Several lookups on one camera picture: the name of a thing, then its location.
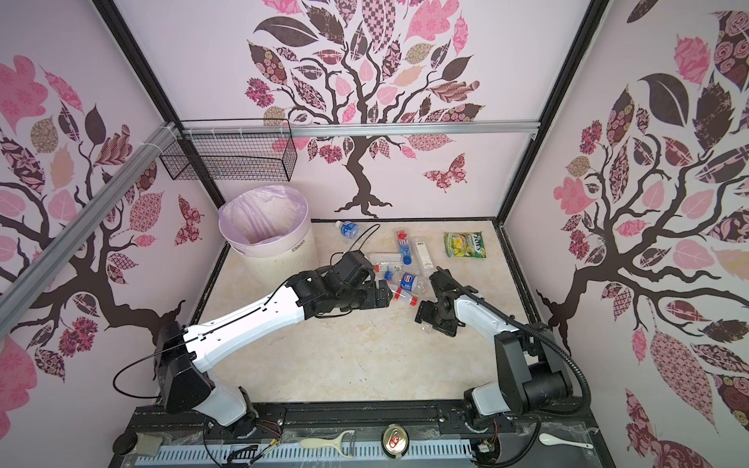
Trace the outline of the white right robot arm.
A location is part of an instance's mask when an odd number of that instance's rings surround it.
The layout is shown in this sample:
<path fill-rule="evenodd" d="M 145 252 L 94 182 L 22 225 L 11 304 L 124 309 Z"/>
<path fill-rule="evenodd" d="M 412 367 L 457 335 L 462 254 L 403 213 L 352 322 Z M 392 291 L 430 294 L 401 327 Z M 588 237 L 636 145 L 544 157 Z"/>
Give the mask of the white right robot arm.
<path fill-rule="evenodd" d="M 501 312 L 446 269 L 429 276 L 436 300 L 421 302 L 415 321 L 451 339 L 474 329 L 493 345 L 497 379 L 467 390 L 468 409 L 478 417 L 550 411 L 569 398 L 573 382 L 568 360 L 543 325 L 525 324 Z"/>

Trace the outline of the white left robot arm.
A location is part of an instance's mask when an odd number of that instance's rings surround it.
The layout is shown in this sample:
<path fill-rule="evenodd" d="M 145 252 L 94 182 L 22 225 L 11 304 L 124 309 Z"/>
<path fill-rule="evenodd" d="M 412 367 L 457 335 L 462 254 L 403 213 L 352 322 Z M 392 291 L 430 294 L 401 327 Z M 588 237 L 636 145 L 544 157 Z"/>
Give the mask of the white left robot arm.
<path fill-rule="evenodd" d="M 219 362 L 270 333 L 334 310 L 342 314 L 382 309 L 393 298 L 388 282 L 378 279 L 360 251 L 345 253 L 335 264 L 291 276 L 274 292 L 232 313 L 186 328 L 159 332 L 154 370 L 162 408 L 178 415 L 196 411 L 239 434 L 255 429 L 259 416 L 240 386 L 212 376 Z"/>

